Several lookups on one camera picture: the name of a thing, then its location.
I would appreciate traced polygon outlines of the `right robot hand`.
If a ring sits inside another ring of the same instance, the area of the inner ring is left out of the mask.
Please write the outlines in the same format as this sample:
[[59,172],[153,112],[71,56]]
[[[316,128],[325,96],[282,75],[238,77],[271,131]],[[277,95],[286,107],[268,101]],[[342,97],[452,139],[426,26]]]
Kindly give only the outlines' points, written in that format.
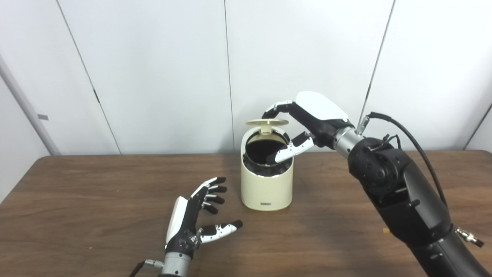
[[336,150],[340,141],[337,136],[354,128],[346,112],[317,92],[304,91],[293,100],[276,102],[263,113],[262,119],[276,118],[279,113],[289,114],[307,132],[297,135],[286,146],[267,156],[267,165],[289,160],[314,146]]

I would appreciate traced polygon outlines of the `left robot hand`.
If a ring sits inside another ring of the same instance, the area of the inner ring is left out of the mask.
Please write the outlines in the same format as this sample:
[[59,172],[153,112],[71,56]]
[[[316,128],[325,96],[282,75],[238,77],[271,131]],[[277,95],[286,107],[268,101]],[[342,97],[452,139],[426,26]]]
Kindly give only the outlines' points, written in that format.
[[213,177],[202,182],[188,198],[177,197],[166,234],[166,254],[175,252],[193,258],[202,244],[220,240],[244,226],[241,220],[236,220],[197,227],[200,211],[218,214],[213,204],[224,204],[218,193],[227,192],[225,181],[226,177]]

